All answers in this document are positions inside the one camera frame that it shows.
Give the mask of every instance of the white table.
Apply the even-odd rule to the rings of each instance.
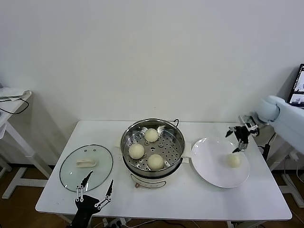
[[[31,96],[31,92],[27,91],[25,96],[22,98],[23,100],[27,100]],[[7,101],[7,102],[1,102],[0,108],[14,113],[16,112],[20,106],[24,102],[21,100],[16,101]],[[50,167],[41,159],[41,157],[31,148],[31,146],[22,138],[22,136],[15,130],[15,128],[8,122],[9,118],[12,116],[12,114],[0,111],[0,127],[6,124],[6,131],[12,136],[12,138],[16,141],[17,145],[21,149],[21,152],[25,155],[26,158],[28,158],[33,165],[35,165],[46,177],[49,177],[52,170]],[[9,166],[4,166],[4,171],[10,171]],[[36,180],[36,179],[24,179],[22,178],[23,174],[25,173],[26,168],[22,167],[18,170],[13,180],[10,182],[9,186],[5,190],[5,192],[2,195],[2,198],[8,199],[11,194],[13,193],[14,189],[17,186],[29,186],[29,187],[44,187],[46,184],[46,180]]]
[[[36,210],[59,215],[76,213],[76,194],[65,189],[59,180],[59,170],[65,158],[75,149],[89,144],[105,146],[112,153],[113,169],[107,180],[88,192],[102,200],[114,180],[112,202],[100,217],[145,219],[254,221],[240,227],[253,227],[268,220],[288,220],[292,214],[253,138],[245,154],[250,164],[250,176],[241,186],[222,189],[204,181],[190,163],[183,163],[160,189],[134,187],[125,167],[117,140],[133,122],[80,121],[63,150],[37,204]],[[192,145],[207,136],[225,137],[231,123],[180,123],[185,140]],[[236,143],[235,137],[229,137]]]

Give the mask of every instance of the power strip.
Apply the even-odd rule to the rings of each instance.
[[[117,222],[120,222],[121,226],[125,225],[128,221],[130,221],[130,218],[115,218],[114,220],[112,220],[111,222],[108,223],[107,219],[104,218],[103,222],[104,222],[104,227],[112,227],[113,225],[115,225],[115,227],[119,228],[117,226]]]

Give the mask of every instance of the electric steamer pot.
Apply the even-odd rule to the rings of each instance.
[[[145,140],[144,134],[149,128],[157,130],[159,134],[157,141],[148,142]],[[129,156],[129,147],[135,143],[144,147],[144,156],[140,159],[132,159]],[[153,181],[154,179],[155,181],[169,176],[181,165],[185,140],[181,131],[170,122],[160,119],[146,119],[135,122],[128,127],[121,138],[120,148],[123,161],[131,173],[145,180]],[[164,159],[163,169],[150,170],[147,162],[152,154],[159,154]]]

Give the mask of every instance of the glass lid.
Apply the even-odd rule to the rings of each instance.
[[[103,146],[87,145],[72,152],[60,168],[60,181],[70,191],[76,192],[77,185],[93,171],[84,191],[101,185],[109,176],[113,166],[111,153]]]

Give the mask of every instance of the computer screen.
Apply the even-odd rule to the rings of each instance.
[[[300,65],[294,86],[287,102],[290,105],[304,108],[304,64]]]

